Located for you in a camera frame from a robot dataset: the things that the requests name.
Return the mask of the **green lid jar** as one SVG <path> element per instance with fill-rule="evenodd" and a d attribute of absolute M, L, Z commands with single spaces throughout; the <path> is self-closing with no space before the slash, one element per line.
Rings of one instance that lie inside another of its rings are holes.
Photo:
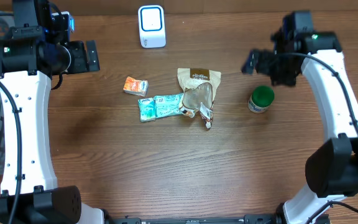
<path fill-rule="evenodd" d="M 275 99 L 275 93 L 269 86 L 258 86 L 248 100 L 248 108 L 253 113 L 264 113 Z"/>

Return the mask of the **orange tissue pack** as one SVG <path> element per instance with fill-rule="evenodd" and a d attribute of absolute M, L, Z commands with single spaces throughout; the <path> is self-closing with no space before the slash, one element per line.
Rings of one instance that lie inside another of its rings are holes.
<path fill-rule="evenodd" d="M 124 92 L 137 96 L 146 96 L 149 88 L 147 80 L 137 80 L 132 77 L 127 77 L 124 84 Z"/>

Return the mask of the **teal tissue pack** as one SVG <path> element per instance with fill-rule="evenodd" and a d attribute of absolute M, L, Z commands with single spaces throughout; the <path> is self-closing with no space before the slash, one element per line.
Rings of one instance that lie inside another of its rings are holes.
<path fill-rule="evenodd" d="M 138 100 L 140 121 L 154 121 L 156 119 L 155 101 L 153 98 L 143 98 Z"/>

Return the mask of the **beige brown snack bag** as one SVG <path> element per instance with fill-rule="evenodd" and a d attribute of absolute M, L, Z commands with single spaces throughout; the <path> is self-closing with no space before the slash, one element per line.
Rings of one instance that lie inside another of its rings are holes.
<path fill-rule="evenodd" d="M 203 68 L 178 68 L 177 78 L 183 90 L 179 102 L 180 112 L 190 118 L 200 113 L 207 129 L 213 123 L 213 106 L 221 72 Z"/>

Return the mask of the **teal wipes packet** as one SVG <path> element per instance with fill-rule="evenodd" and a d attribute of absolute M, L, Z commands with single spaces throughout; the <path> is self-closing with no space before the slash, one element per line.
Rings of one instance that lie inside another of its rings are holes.
<path fill-rule="evenodd" d="M 175 116 L 181 114 L 179 104 L 183 93 L 176 95 L 157 95 L 154 96 L 156 118 Z"/>

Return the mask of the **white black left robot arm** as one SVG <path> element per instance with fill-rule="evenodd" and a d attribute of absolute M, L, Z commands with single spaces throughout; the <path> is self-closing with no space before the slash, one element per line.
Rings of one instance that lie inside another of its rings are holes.
<path fill-rule="evenodd" d="M 12 3 L 14 27 L 0 40 L 5 167 L 0 223 L 109 223 L 76 186 L 59 187 L 50 155 L 53 76 L 97 72 L 94 41 L 70 40 L 74 20 L 48 0 Z"/>

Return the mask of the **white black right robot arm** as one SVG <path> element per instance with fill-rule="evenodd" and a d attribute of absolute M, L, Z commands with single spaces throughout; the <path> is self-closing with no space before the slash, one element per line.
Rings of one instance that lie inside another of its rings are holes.
<path fill-rule="evenodd" d="M 245 223 L 328 223 L 327 209 L 358 194 L 358 102 L 335 33 L 318 32 L 310 11 L 283 18 L 273 50 L 251 50 L 242 73 L 262 73 L 273 85 L 293 86 L 303 75 L 313 91 L 324 144 L 306 161 L 306 184 L 274 214 L 246 215 Z"/>

